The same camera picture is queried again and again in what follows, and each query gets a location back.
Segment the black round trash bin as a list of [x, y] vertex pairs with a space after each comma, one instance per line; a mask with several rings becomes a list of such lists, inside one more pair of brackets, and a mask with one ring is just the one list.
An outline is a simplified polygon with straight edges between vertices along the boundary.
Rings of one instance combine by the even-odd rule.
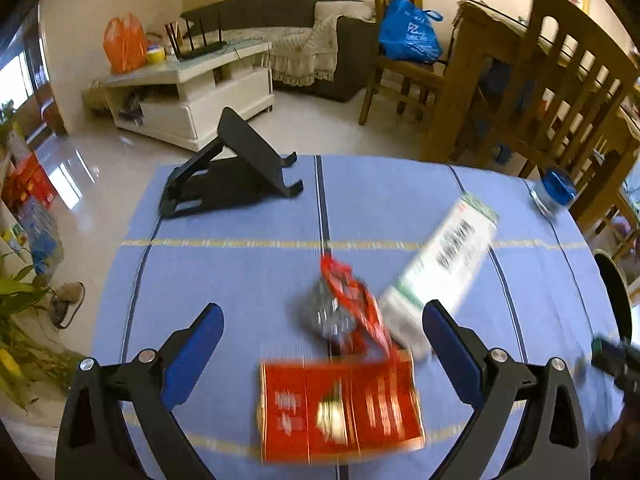
[[593, 258], [608, 294], [620, 339], [631, 342], [631, 301], [626, 281], [615, 261], [602, 249], [596, 249]]

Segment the dark sofa with cover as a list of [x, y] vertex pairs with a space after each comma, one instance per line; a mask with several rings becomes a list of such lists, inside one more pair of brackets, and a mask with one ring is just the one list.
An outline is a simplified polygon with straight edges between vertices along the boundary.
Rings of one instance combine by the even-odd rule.
[[374, 5], [363, 0], [224, 0], [181, 14], [198, 40], [262, 40], [273, 82], [347, 102], [378, 52]]

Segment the wooden chair holding bag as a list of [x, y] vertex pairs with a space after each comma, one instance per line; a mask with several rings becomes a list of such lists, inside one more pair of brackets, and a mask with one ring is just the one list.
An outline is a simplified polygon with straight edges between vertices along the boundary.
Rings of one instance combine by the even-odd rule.
[[376, 94], [397, 102], [396, 113], [411, 108], [421, 120], [427, 100], [437, 96], [444, 77], [434, 66], [442, 62], [434, 25], [442, 14], [426, 10], [423, 0], [374, 0], [378, 25], [378, 54], [372, 61], [359, 115], [364, 125]]

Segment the blue plastic bag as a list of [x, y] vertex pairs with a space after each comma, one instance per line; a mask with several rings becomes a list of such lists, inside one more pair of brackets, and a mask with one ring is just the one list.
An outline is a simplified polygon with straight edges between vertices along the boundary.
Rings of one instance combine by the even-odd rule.
[[392, 61], [433, 64], [442, 55], [433, 22], [442, 14], [421, 10], [409, 0], [393, 0], [378, 29], [378, 43]]

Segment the glass jar blue lid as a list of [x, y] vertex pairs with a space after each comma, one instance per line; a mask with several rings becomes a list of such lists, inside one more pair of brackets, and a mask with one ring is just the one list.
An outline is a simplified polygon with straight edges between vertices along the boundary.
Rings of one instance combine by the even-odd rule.
[[534, 184], [530, 196], [541, 214], [547, 219], [553, 219], [574, 203], [577, 190], [573, 180], [564, 170], [550, 168]]

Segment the red flat box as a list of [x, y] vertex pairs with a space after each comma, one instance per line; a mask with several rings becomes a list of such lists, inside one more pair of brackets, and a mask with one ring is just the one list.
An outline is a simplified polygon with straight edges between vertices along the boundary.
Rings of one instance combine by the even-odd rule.
[[260, 367], [262, 461], [360, 462], [425, 445], [411, 354], [396, 359], [273, 361]]

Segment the green potted plant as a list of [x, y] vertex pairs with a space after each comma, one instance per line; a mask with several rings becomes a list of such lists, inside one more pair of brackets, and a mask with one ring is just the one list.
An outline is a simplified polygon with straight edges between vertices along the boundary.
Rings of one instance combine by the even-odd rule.
[[40, 392], [66, 396], [82, 359], [50, 322], [50, 299], [61, 285], [51, 286], [11, 248], [1, 249], [1, 392], [23, 411]]

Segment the red crate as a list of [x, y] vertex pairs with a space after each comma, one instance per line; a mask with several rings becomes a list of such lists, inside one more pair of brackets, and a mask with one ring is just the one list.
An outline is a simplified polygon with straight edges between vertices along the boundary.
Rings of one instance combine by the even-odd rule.
[[56, 196], [58, 193], [35, 153], [17, 164], [6, 178], [2, 191], [2, 200], [13, 211], [17, 211], [31, 198], [50, 209]]

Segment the white tv cabinet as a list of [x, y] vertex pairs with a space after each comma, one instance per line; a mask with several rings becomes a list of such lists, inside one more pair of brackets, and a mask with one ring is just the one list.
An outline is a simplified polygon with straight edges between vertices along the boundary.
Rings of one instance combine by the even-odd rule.
[[225, 108], [243, 119], [273, 108], [270, 51], [268, 41], [232, 41], [193, 60], [105, 76], [99, 89], [117, 128], [197, 152], [215, 139]]

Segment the slipper on floor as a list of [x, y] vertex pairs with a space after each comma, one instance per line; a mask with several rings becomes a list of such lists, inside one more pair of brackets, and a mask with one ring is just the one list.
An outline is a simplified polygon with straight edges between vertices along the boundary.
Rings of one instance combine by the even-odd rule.
[[86, 288], [81, 282], [70, 282], [55, 289], [50, 299], [49, 318], [58, 330], [66, 330], [85, 300]]

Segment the black wifi router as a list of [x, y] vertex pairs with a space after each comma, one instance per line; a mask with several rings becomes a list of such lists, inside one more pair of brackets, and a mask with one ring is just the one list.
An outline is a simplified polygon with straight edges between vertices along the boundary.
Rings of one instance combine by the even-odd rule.
[[221, 30], [218, 30], [216, 39], [208, 39], [200, 18], [196, 22], [180, 18], [178, 21], [167, 23], [165, 32], [178, 61], [194, 60], [206, 54], [220, 52], [228, 46], [228, 42], [222, 39]]

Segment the red crumpled wrapper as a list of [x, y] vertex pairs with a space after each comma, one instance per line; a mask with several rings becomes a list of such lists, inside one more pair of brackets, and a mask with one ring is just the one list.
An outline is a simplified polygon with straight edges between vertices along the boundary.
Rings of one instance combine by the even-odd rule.
[[378, 302], [352, 268], [329, 254], [321, 255], [320, 275], [303, 300], [303, 320], [340, 356], [365, 356], [374, 344], [386, 359], [399, 350], [385, 326]]

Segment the wooden chair near table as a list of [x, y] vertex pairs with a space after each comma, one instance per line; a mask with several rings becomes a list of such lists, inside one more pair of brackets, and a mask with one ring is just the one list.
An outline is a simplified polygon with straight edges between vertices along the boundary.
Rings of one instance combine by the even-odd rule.
[[474, 160], [497, 146], [540, 170], [573, 179], [603, 139], [604, 124], [631, 92], [638, 68], [592, 18], [568, 0], [533, 0], [510, 77]]

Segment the orange plastic bag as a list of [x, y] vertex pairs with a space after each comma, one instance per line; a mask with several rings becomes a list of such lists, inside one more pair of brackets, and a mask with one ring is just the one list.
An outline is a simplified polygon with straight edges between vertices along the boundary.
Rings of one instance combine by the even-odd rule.
[[108, 22], [103, 35], [103, 49], [114, 75], [130, 73], [145, 66], [148, 47], [142, 24], [134, 14], [127, 13], [123, 18], [112, 18]]

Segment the white green long box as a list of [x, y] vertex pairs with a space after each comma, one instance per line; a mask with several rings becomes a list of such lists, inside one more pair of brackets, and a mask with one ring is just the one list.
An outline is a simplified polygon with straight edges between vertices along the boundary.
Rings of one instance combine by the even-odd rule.
[[464, 193], [426, 244], [378, 297], [378, 308], [393, 340], [425, 360], [432, 347], [422, 311], [432, 300], [454, 315], [465, 300], [498, 230], [498, 214], [475, 195]]

